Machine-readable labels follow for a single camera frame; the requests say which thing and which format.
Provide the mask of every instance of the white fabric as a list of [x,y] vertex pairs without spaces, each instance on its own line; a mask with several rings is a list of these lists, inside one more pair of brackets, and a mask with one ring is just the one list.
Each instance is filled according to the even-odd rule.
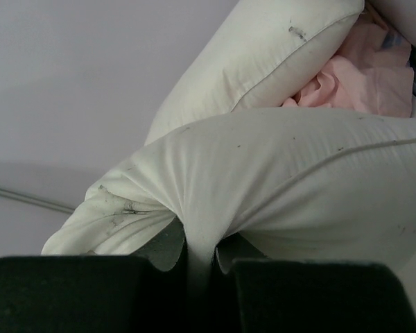
[[336,52],[364,0],[240,0],[159,109],[146,144],[217,114],[280,106]]
[[174,214],[201,285],[216,244],[239,231],[274,258],[400,272],[416,253],[416,119],[272,108],[178,128],[91,187],[43,253],[131,253]]

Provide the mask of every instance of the pink cloth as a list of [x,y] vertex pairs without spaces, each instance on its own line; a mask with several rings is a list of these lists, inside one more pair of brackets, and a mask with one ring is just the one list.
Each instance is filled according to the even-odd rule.
[[410,52],[410,43],[367,5],[333,58],[282,106],[410,117],[414,77]]

